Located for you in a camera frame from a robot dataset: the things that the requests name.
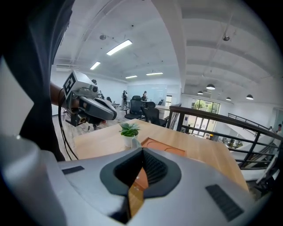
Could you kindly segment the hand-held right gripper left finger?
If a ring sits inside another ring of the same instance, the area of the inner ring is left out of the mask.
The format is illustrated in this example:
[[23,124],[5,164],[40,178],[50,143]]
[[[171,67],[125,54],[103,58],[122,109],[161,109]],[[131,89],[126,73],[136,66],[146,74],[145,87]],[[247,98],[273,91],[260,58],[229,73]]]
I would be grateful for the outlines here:
[[142,210],[131,216],[128,193],[143,157],[137,148],[58,163],[57,196],[67,226],[144,226]]

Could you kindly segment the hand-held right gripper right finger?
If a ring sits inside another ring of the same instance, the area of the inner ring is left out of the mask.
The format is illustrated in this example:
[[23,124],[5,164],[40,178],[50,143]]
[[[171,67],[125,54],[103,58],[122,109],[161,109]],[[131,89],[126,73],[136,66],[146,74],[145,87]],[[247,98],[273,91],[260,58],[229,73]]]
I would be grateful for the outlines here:
[[[181,170],[181,180],[166,196],[145,199],[129,226],[247,226],[262,203],[248,190],[198,160],[155,150],[174,161]],[[228,221],[206,187],[218,185],[243,211]]]

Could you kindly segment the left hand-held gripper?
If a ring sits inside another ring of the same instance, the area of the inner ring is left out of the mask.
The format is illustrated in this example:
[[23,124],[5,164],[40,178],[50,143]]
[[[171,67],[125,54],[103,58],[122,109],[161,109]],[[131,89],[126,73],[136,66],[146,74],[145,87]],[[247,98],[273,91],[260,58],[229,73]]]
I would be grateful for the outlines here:
[[98,87],[83,73],[73,70],[64,85],[64,106],[70,116],[69,124],[78,126],[89,116],[102,120],[114,120],[117,111],[99,97]]

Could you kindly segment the orange wooden organizer box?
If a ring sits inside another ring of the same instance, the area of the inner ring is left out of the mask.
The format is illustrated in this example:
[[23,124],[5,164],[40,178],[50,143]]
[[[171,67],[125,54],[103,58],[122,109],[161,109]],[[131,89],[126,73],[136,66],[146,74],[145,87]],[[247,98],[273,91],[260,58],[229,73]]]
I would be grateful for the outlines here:
[[[141,146],[146,148],[152,148],[159,151],[166,151],[168,153],[176,154],[181,157],[186,157],[186,151],[161,143],[149,137],[141,142]],[[143,192],[145,189],[148,188],[148,186],[149,184],[148,184],[147,175],[144,168],[142,167],[132,187],[137,191]]]

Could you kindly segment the person's left forearm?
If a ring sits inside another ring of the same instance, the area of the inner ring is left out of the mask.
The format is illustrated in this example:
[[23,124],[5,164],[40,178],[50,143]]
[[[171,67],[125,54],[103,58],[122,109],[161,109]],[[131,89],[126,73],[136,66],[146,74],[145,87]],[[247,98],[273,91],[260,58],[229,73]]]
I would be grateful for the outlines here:
[[56,106],[61,106],[61,107],[66,107],[66,102],[64,99],[64,91],[63,88],[60,88],[53,82],[50,82],[50,99],[51,99],[51,104],[56,105]]

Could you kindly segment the black office chair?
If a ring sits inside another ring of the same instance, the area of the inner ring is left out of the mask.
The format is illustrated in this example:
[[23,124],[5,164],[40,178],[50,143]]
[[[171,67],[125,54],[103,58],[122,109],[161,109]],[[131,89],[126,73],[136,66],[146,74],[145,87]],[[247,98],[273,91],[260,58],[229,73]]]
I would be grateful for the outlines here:
[[168,122],[168,117],[161,119],[159,117],[159,109],[155,107],[156,104],[154,102],[147,102],[145,106],[141,106],[141,111],[145,116],[145,121],[165,128]]
[[129,113],[125,110],[125,118],[132,120],[132,119],[141,119],[142,118],[142,110],[141,106],[143,105],[142,98],[140,96],[133,96],[130,100],[130,109]]

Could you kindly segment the green potted plant white pot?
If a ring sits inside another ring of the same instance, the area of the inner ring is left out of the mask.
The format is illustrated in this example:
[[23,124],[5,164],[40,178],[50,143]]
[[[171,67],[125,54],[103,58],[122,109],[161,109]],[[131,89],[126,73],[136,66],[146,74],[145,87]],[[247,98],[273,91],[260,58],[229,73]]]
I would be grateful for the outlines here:
[[139,134],[139,130],[140,127],[138,124],[133,123],[120,123],[119,124],[121,127],[121,130],[119,131],[120,135],[123,137],[124,139],[124,145],[127,148],[131,148],[132,147],[132,140],[134,138],[137,138],[138,134]]

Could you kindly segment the light wooden table white legs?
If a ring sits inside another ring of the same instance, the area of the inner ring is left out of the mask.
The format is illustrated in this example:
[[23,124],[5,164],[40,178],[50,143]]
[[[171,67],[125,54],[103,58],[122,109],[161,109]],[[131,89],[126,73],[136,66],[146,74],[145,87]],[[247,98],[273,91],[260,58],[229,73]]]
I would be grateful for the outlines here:
[[[166,145],[184,150],[186,157],[200,160],[248,190],[241,170],[226,146],[220,142],[198,138],[175,130],[133,119],[128,121],[140,127],[138,141],[151,138]],[[95,158],[126,150],[120,135],[119,124],[109,126],[74,139],[79,159]]]

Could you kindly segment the long ceiling tube light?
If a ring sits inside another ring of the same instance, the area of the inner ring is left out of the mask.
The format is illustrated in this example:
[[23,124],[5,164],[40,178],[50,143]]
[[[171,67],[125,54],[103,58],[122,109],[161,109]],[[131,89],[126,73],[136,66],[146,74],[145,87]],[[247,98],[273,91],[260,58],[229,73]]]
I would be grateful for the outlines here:
[[107,52],[108,56],[112,56],[113,54],[115,54],[116,52],[118,52],[119,50],[122,50],[125,47],[128,47],[132,44],[132,41],[130,40],[126,40],[123,43],[119,44],[118,46],[114,47],[113,49],[111,49],[110,51]]

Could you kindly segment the black metal railing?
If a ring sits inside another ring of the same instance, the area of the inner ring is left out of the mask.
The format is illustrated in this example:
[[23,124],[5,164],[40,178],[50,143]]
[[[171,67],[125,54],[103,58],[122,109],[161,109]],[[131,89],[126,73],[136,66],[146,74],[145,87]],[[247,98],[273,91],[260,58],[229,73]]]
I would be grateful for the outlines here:
[[264,170],[283,161],[283,137],[251,120],[173,105],[168,122],[175,123],[179,132],[208,135],[224,143],[242,170]]

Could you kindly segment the person's black clothing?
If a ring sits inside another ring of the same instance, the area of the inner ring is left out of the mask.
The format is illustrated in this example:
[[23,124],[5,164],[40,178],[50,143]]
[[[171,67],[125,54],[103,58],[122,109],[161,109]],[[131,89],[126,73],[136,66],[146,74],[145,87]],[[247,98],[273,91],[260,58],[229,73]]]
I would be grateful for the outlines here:
[[0,53],[27,96],[33,101],[20,135],[50,151],[60,151],[52,120],[50,76],[56,52],[67,29],[75,0],[8,0],[1,15],[7,34]]

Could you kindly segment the large window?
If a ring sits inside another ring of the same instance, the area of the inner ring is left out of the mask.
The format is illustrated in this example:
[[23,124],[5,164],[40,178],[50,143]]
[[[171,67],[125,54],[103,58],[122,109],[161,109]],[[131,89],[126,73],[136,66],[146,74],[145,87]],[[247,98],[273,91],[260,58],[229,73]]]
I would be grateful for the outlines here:
[[220,103],[205,101],[201,99],[192,99],[191,108],[218,114],[220,109]]

